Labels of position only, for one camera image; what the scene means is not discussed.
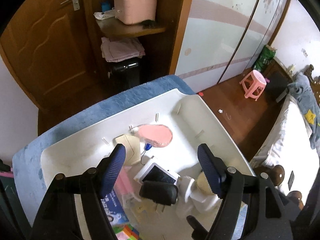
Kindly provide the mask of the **beige geometric box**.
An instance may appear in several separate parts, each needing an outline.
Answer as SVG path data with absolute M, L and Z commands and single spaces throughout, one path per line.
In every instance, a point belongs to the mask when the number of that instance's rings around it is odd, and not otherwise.
M 124 134 L 115 138 L 116 144 L 125 146 L 126 157 L 124 166 L 133 166 L 141 161 L 140 140 L 133 135 Z

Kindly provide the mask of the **gold round compact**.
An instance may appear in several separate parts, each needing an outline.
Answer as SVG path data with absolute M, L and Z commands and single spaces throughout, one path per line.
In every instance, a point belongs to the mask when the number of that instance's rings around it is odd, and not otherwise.
M 201 172 L 196 180 L 197 187 L 205 194 L 208 195 L 214 195 L 212 192 L 212 189 L 210 188 L 210 185 L 207 181 L 206 176 L 204 175 L 204 172 Z

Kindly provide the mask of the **pink hair roller clip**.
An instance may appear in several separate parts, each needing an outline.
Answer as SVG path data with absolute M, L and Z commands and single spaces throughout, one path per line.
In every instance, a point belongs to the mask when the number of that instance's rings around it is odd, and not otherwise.
M 127 175 L 125 167 L 121 168 L 121 171 L 114 185 L 114 190 L 116 191 L 118 196 L 121 197 L 123 204 L 135 198 L 135 192 L 131 185 L 131 180 Z

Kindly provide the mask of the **white compact camera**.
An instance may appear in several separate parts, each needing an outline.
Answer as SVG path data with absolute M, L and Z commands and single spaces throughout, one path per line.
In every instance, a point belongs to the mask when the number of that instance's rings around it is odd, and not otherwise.
M 133 177 L 133 180 L 140 185 L 145 181 L 160 181 L 164 183 L 171 183 L 177 185 L 180 175 L 173 170 L 168 169 L 164 166 L 163 161 L 157 156 L 145 157 L 146 152 L 151 150 L 153 147 L 146 143 L 144 150 L 141 154 L 141 169 Z

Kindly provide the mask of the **blue dental floss box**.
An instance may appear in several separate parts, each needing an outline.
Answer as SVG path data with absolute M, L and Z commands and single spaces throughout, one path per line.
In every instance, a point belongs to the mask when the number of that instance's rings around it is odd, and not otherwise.
M 107 194 L 101 203 L 111 226 L 129 224 L 130 221 L 114 190 Z

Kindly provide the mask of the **clear acrylic specimen block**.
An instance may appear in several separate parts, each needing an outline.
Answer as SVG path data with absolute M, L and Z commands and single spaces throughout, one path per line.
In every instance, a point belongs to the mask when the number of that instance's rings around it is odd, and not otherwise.
M 134 215 L 150 215 L 158 213 L 161 204 L 157 204 L 148 198 L 139 198 L 136 195 L 130 195 L 125 204 Z

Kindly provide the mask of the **black charger case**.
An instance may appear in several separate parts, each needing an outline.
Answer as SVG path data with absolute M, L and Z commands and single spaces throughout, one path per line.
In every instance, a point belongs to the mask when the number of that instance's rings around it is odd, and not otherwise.
M 140 188 L 139 195 L 156 204 L 171 206 L 177 202 L 178 187 L 171 183 L 145 181 Z

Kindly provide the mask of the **pink correction tape dispenser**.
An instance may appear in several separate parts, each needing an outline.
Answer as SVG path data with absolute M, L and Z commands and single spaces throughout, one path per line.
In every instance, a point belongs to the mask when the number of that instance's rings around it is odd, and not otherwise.
M 152 147 L 166 147 L 173 138 L 172 131 L 165 125 L 143 124 L 134 127 L 131 132 L 140 141 L 148 143 Z

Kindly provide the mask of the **colourful rubik's cube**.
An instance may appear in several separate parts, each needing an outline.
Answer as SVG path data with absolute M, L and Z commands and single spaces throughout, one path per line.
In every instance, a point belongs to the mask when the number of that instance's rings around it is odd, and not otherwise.
M 140 233 L 130 224 L 115 226 L 113 231 L 118 240 L 139 240 Z

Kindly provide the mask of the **white plastic storage bin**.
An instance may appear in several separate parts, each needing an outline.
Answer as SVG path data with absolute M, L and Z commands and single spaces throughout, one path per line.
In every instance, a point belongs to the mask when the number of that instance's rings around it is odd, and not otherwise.
M 227 166 L 252 175 L 249 163 L 217 117 L 198 95 L 170 90 L 84 128 L 46 148 L 41 154 L 44 182 L 56 174 L 76 176 L 99 164 L 116 144 L 126 148 L 122 189 L 117 197 L 143 239 L 191 239 L 188 215 L 209 229 L 221 200 L 197 187 L 201 166 L 197 148 L 206 144 Z M 162 208 L 138 194 L 152 173 L 174 181 L 175 205 Z

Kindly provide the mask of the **white patterned bedding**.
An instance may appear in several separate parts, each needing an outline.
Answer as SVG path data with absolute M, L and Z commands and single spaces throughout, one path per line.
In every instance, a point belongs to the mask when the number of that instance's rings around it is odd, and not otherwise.
M 277 189 L 285 195 L 302 194 L 306 203 L 319 169 L 319 156 L 310 146 L 311 128 L 301 114 L 297 101 L 288 95 L 280 114 L 263 145 L 249 162 L 252 168 L 284 168 L 284 180 Z

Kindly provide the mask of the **pink plastic stool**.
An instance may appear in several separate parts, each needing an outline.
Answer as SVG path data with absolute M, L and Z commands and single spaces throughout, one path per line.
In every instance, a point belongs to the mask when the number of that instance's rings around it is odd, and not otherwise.
M 259 99 L 261 94 L 263 93 L 267 82 L 261 72 L 257 70 L 252 70 L 249 72 L 240 82 L 242 88 L 244 90 L 244 97 L 252 98 L 255 101 Z

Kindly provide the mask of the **wooden corner shelf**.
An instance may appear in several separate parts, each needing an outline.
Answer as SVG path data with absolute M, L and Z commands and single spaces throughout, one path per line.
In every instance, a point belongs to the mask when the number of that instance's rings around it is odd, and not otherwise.
M 89 39 L 97 63 L 96 73 L 101 80 L 108 78 L 106 61 L 101 55 L 101 38 L 121 40 L 139 38 L 145 49 L 143 60 L 150 66 L 146 81 L 174 74 L 182 46 L 192 0 L 157 0 L 156 19 L 153 22 L 125 25 L 109 18 L 98 21 L 93 16 L 101 2 L 113 0 L 83 0 Z

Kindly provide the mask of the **green bag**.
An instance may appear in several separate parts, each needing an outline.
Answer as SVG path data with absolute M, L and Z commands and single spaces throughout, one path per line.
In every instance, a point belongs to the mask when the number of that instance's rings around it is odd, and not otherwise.
M 252 69 L 257 70 L 259 72 L 264 72 L 267 66 L 270 64 L 270 61 L 275 57 L 276 49 L 271 46 L 264 45 L 259 57 L 255 61 Z

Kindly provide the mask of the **pink storage basket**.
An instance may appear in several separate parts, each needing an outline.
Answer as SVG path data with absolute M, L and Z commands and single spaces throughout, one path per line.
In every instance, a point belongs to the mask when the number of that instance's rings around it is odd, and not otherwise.
M 156 18 L 157 0 L 114 0 L 115 18 L 126 25 Z

